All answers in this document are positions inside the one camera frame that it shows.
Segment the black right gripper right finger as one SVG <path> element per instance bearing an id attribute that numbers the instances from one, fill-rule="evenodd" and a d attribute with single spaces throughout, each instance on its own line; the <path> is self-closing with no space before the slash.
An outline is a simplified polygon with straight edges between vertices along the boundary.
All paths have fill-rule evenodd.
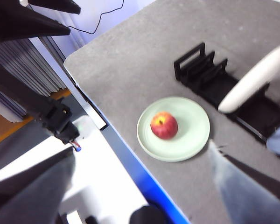
<path id="1" fill-rule="evenodd" d="M 209 141 L 214 184 L 233 224 L 280 224 L 280 181 L 221 151 Z"/>

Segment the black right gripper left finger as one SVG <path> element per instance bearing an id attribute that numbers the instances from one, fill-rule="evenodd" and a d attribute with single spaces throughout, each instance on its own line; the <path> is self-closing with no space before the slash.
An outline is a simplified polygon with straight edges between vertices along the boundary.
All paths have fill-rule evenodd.
<path id="1" fill-rule="evenodd" d="M 67 148 L 0 181 L 0 224 L 53 224 L 74 169 Z"/>

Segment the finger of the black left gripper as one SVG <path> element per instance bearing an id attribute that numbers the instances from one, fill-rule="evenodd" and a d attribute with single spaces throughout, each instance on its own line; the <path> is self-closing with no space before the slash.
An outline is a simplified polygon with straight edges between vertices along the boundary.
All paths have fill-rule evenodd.
<path id="1" fill-rule="evenodd" d="M 69 28 L 24 7 L 18 0 L 0 0 L 0 42 L 69 34 Z"/>
<path id="2" fill-rule="evenodd" d="M 28 0 L 28 3 L 34 6 L 71 14 L 81 13 L 81 7 L 73 0 Z"/>

